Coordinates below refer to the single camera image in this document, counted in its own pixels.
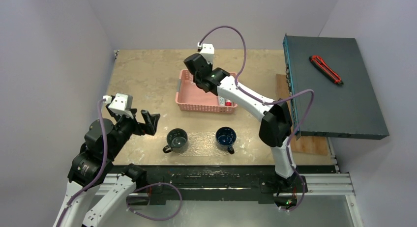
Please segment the dark green mug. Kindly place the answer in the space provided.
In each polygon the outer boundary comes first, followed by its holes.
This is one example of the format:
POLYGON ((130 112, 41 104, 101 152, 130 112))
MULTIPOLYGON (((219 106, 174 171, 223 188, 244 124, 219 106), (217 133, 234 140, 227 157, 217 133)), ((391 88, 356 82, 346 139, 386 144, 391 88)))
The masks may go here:
POLYGON ((166 142, 162 149, 164 153, 184 153, 188 149, 188 134, 183 129, 175 128, 167 134, 166 142))

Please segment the pink plastic basket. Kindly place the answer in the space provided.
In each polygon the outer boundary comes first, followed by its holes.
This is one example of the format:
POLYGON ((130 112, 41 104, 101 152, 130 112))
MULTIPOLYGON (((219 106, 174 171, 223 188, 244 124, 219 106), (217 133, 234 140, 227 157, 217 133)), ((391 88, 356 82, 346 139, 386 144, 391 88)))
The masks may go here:
POLYGON ((211 92, 205 93, 193 82, 193 76, 187 69, 179 73, 175 102, 182 111, 233 114, 238 105, 230 102, 230 106, 219 104, 218 97, 211 92))

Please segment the white toothpaste black cap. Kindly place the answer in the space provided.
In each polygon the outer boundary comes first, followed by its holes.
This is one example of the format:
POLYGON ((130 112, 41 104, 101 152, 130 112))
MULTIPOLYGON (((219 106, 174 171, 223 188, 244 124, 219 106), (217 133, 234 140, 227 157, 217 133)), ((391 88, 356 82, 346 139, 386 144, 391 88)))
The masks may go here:
POLYGON ((224 97, 217 96, 217 101, 219 106, 226 106, 226 100, 224 97))

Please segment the white toothpaste red cap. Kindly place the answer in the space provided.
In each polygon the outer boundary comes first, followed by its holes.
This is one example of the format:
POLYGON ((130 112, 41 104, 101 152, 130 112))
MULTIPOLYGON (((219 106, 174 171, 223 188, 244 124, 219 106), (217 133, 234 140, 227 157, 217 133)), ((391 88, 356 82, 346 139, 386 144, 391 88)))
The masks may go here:
POLYGON ((232 107, 233 106, 233 102, 229 99, 225 99, 225 106, 227 107, 232 107))

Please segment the clear textured oval tray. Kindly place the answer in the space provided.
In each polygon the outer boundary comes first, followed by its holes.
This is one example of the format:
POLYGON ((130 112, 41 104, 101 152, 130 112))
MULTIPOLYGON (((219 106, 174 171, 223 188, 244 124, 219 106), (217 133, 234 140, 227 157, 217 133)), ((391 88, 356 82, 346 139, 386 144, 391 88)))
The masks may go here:
POLYGON ((215 132, 190 132, 184 148, 175 149, 172 154, 183 157, 206 157, 230 155, 227 148, 221 147, 215 132))

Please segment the dark blue mug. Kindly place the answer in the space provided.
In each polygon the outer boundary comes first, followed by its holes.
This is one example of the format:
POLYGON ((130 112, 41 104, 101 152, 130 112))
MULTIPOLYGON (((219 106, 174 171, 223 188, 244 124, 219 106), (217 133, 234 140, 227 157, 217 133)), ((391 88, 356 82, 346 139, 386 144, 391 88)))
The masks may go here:
POLYGON ((233 148, 236 142, 236 132, 230 127, 221 127, 216 131, 215 134, 216 143, 219 149, 227 151, 229 154, 234 154, 233 148))

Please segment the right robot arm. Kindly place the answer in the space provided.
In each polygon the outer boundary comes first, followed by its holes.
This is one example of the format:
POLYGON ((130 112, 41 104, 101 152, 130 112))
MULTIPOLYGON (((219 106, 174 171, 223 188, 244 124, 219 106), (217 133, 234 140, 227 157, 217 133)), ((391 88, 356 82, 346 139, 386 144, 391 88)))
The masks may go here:
POLYGON ((294 187, 299 173, 292 157, 293 123, 287 102, 274 102, 255 93, 224 69, 213 68, 199 53, 188 56, 183 63, 199 89, 231 100, 260 122, 259 138, 271 148, 277 187, 282 191, 294 187))

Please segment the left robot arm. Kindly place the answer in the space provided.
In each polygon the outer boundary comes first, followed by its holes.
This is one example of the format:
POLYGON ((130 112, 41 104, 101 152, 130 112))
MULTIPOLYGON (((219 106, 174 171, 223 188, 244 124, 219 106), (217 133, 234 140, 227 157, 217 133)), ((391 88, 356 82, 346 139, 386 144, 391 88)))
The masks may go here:
POLYGON ((160 114, 150 114, 146 110, 141 111, 143 123, 136 120, 136 109, 125 110, 123 114, 108 112, 117 122, 103 118, 100 113, 91 123, 85 142, 71 163, 65 197, 54 222, 56 227, 96 227, 128 191, 141 192, 147 185, 146 171, 138 165, 127 165, 104 201, 90 206, 114 167, 114 159, 130 137, 155 135, 160 119, 160 114))

